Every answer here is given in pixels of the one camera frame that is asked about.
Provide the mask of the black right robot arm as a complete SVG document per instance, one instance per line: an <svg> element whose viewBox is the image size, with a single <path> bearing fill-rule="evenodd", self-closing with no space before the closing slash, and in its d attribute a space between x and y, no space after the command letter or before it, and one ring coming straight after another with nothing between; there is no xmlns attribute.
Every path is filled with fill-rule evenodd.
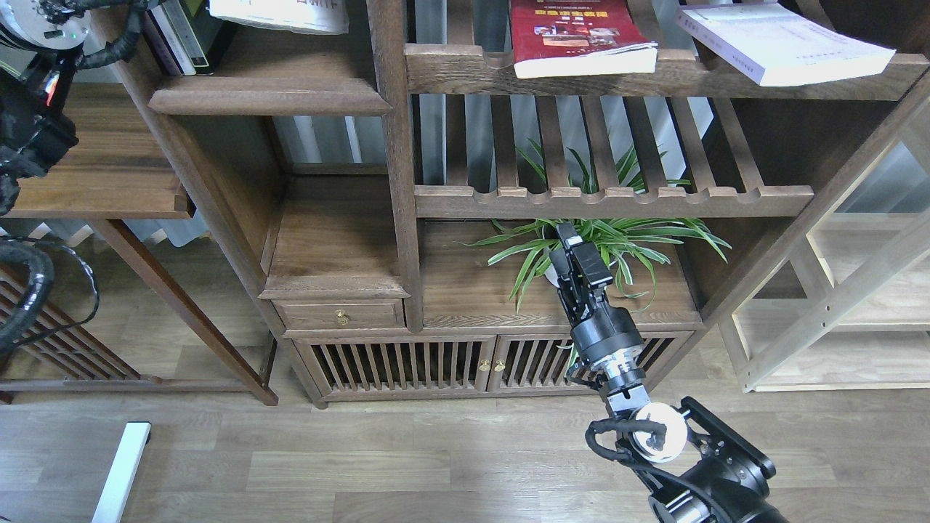
<svg viewBox="0 0 930 523"><path fill-rule="evenodd" d="M767 502L776 466L767 455L694 400L678 407L651 400L637 364L644 339L630 312L607 300L613 275L570 223L546 232L561 248L549 253L577 360L567 378L598 392L607 417L592 421L587 445L602 459L634 471L661 522L783 522Z"/></svg>

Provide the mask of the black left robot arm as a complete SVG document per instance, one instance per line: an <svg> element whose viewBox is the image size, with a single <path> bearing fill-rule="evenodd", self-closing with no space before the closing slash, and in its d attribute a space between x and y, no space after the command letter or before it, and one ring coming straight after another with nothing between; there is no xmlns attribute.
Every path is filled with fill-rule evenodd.
<svg viewBox="0 0 930 523"><path fill-rule="evenodd" d="M13 208L20 193L19 181L43 177L77 145L76 127L63 108L77 70L102 68L131 59L143 27L146 11L154 1L127 2L126 25L116 40L103 49L84 52L87 26L84 14L110 7L110 1L4 1L2 44L34 52L22 72L2 67L2 212ZM42 251L42 241L4 235L4 264L28 268L28 280L20 300L2 324L2 354L43 341L56 328L29 334L49 298L55 279L54 265Z"/></svg>

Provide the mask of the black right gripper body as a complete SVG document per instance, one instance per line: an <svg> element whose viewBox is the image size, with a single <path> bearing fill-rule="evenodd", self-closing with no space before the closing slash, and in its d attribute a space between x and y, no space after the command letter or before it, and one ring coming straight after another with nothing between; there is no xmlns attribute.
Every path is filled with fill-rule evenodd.
<svg viewBox="0 0 930 523"><path fill-rule="evenodd" d="M607 378L642 378L636 364L644 348L630 312L612 306L607 288L613 275L598 249L582 240L562 240L562 248L549 258L556 269L562 308L569 320L570 335L579 365Z"/></svg>

